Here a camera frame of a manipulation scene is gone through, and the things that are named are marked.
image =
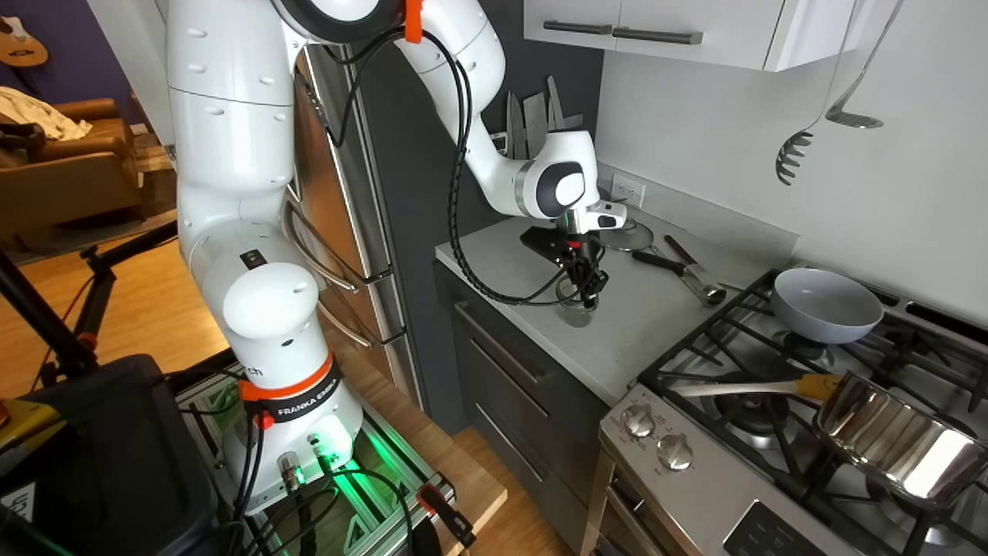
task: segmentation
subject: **pot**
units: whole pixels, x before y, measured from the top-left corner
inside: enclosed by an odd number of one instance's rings
[[[857,372],[844,372],[818,409],[818,429],[864,472],[927,506],[952,506],[985,463],[988,445]]]

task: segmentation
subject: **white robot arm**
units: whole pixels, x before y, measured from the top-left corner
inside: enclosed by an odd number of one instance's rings
[[[240,481],[256,474],[238,499],[240,513],[280,498],[287,463],[325,469],[307,457],[311,442],[331,466],[347,463],[360,429],[360,408],[314,319],[318,284],[280,234],[284,184],[293,178],[293,57],[307,44],[360,44],[402,22],[402,0],[170,0],[180,239],[246,369],[240,399],[251,418],[225,442],[227,469]],[[447,55],[463,69],[466,164],[489,204],[507,217],[560,219],[575,234],[622,227],[624,207],[596,191],[591,133],[550,133],[534,159],[507,159],[493,149],[477,112],[499,90],[503,49],[482,6],[425,0],[419,22],[430,40],[395,44],[454,140],[463,94]],[[261,429],[261,450],[251,442],[254,425]]]

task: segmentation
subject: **kitchen cabinet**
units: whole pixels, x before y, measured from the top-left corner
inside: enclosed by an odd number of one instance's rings
[[[469,425],[492,442],[555,534],[578,549],[605,401],[446,265],[435,272],[454,313],[454,351]]]
[[[864,0],[849,45],[873,0]],[[856,0],[532,0],[525,37],[612,51],[784,71],[841,51]]]

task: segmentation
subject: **hanging ladle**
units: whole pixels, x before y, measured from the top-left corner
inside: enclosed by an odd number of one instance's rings
[[[821,124],[821,118],[827,118],[827,121],[834,121],[834,124],[841,124],[841,125],[856,125],[856,129],[878,129],[878,125],[883,125],[883,121],[878,121],[878,118],[872,118],[872,115],[847,112],[847,103],[849,103],[849,98],[856,94],[856,90],[860,85],[860,81],[864,81],[864,73],[869,73],[878,49],[883,45],[892,22],[899,17],[900,4],[905,4],[905,0],[899,0],[894,9],[890,12],[885,27],[883,27],[880,37],[873,40],[873,45],[872,45],[872,51],[869,51],[857,76],[847,85],[847,93],[844,93],[832,109],[825,109],[813,124],[805,124],[804,129],[795,129],[790,140],[780,141],[780,149],[777,149],[777,154],[774,154],[774,175],[777,175],[777,182],[790,184],[790,182],[795,178],[795,165],[801,165],[795,157],[804,157],[804,149],[813,146],[813,133],[810,133],[810,129],[813,129],[815,124]],[[847,27],[844,27],[841,57],[834,60],[825,103],[827,103],[832,93],[834,93],[834,82],[838,82],[838,73],[841,73],[841,60],[844,60],[844,49],[847,49],[847,40],[849,40],[849,35],[853,35],[853,27],[856,27],[857,12],[860,12],[860,0],[856,0],[856,6],[853,6],[853,12],[849,12],[849,22],[847,22]]]

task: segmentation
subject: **gas stove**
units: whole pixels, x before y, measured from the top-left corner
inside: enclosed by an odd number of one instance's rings
[[[771,277],[759,277],[661,356],[612,408],[603,438],[618,469],[663,513],[661,523],[675,529],[685,554],[745,554],[742,546],[759,546],[747,544],[752,532],[784,532],[795,546],[821,554],[988,554],[988,472],[931,506],[853,466],[815,425],[818,408],[810,401],[675,396],[675,384],[774,384],[805,369],[853,369],[910,408],[988,438],[985,329],[899,305],[857,341],[815,347],[771,314]]]

